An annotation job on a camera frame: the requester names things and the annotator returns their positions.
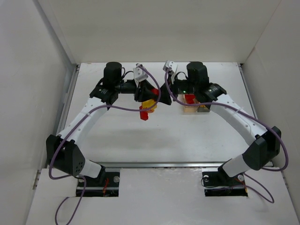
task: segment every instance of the yellow block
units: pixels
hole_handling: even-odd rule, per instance
[[[151,106],[153,106],[155,104],[155,101],[153,99],[147,100],[142,102],[142,108],[150,108]],[[152,113],[154,112],[154,110],[158,107],[158,105],[154,106],[152,109],[148,110],[148,113]]]

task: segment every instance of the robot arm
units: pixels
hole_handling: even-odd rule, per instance
[[[177,68],[177,66],[174,62],[167,61],[164,71],[170,68]],[[174,73],[169,72],[168,82],[174,96],[178,94],[194,94],[196,100],[199,102],[226,104],[246,113],[231,99],[220,85],[209,82],[207,68],[201,62],[189,63],[187,65],[187,74],[186,80],[179,80],[174,77]],[[206,107],[226,120],[241,134],[249,145],[243,154],[228,160],[218,168],[218,172],[214,174],[217,186],[222,183],[228,184],[229,180],[236,178],[239,174],[250,169],[262,169],[279,154],[279,140],[256,121],[225,106],[206,105]],[[277,127],[273,127],[272,129],[281,136],[281,132]]]
[[[135,100],[138,102],[157,100],[158,98],[151,91],[154,87],[146,81],[148,76],[140,68],[134,68],[133,80],[125,81],[121,77],[121,68],[120,63],[107,63],[104,77],[90,93],[90,97],[80,113],[57,136],[50,135],[47,138],[48,164],[60,143],[66,139],[54,160],[53,167],[74,177],[83,175],[95,179],[98,183],[103,181],[105,167],[86,159],[80,148],[93,125],[109,109],[105,106],[112,105],[117,100],[119,93],[134,94]]]

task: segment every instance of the screw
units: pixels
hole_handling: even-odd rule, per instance
[[[244,181],[244,180],[245,180],[245,178],[244,178],[244,176],[243,176],[243,175],[239,175],[239,176],[238,176],[238,180],[239,180],[239,181]]]
[[[209,175],[204,175],[204,176],[203,176],[203,181],[204,181],[204,182],[210,181]]]
[[[118,183],[118,182],[120,181],[120,177],[115,176],[115,177],[113,178],[113,181],[114,181],[115,183]]]

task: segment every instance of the white wall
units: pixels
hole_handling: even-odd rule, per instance
[[[258,118],[278,126],[290,164],[284,174],[300,218],[300,1],[281,0],[243,66]],[[283,154],[276,158],[284,164]]]
[[[244,62],[280,0],[39,0],[81,62]]]
[[[1,224],[26,219],[66,72],[34,2],[0,0]]]

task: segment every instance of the white table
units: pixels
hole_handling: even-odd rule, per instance
[[[63,175],[54,170],[55,176]],[[205,197],[201,169],[122,169],[119,197],[85,197],[72,225],[299,225],[279,172],[249,171],[273,194],[270,204],[252,190],[249,197]],[[26,225],[53,225],[54,214],[66,196],[75,196],[77,180],[50,180],[43,169]],[[266,197],[252,180],[246,184]],[[78,197],[69,198],[58,213],[67,223]]]
[[[178,71],[186,72],[187,63]],[[122,63],[132,70],[135,63]],[[164,63],[143,63],[160,85]],[[205,63],[210,81],[220,84],[239,106],[253,115],[237,63]],[[67,123],[80,112],[97,82],[105,63],[83,63],[75,85]],[[133,95],[120,94],[114,103],[137,109]],[[243,138],[213,112],[184,115],[182,106],[159,104],[147,121],[138,112],[110,109],[95,124],[82,145],[83,154],[96,162],[224,162],[247,149]]]
[[[122,65],[126,70],[135,66],[134,63]],[[185,65],[180,63],[179,71],[185,71]],[[144,63],[144,66],[163,83],[163,63]],[[206,63],[206,66],[210,81],[223,86],[235,102],[253,115],[238,65]],[[104,67],[104,63],[81,65],[67,123],[85,104]],[[138,108],[140,103],[134,102],[132,95],[119,95],[115,105]],[[95,124],[81,148],[93,161],[115,162],[110,165],[119,166],[124,162],[154,162],[151,164],[154,167],[159,162],[184,162],[187,167],[195,166],[190,162],[202,162],[202,166],[207,166],[209,162],[224,162],[246,149],[241,136],[218,115],[213,112],[184,115],[177,103],[159,104],[148,121],[140,120],[139,113],[110,109]],[[121,169],[119,197],[83,198],[71,224],[299,225],[281,173],[248,172],[273,194],[275,204],[270,204],[252,190],[248,190],[249,197],[205,197],[200,184],[201,172],[201,168]],[[55,169],[53,173],[63,175]],[[252,180],[246,177],[245,181],[267,196]],[[43,169],[27,225],[53,225],[58,205],[70,196],[58,214],[59,224],[66,224],[78,201],[74,197],[76,183],[71,177],[50,180],[48,169]]]

